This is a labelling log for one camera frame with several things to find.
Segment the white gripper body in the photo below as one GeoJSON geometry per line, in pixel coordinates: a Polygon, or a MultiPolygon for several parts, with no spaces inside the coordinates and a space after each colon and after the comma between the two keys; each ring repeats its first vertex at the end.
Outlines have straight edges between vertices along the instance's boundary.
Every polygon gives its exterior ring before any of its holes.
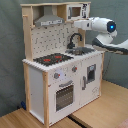
{"type": "Polygon", "coordinates": [[[74,22],[74,26],[82,30],[90,30],[91,22],[89,20],[78,20],[74,22]]]}

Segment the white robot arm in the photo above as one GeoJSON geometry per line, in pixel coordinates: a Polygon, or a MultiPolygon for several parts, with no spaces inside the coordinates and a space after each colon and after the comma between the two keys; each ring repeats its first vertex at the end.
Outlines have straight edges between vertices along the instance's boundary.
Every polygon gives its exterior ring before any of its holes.
{"type": "Polygon", "coordinates": [[[98,32],[98,35],[92,41],[92,46],[96,50],[128,55],[128,39],[117,45],[112,44],[117,35],[116,23],[113,20],[91,17],[86,20],[75,21],[74,26],[85,31],[98,32]]]}

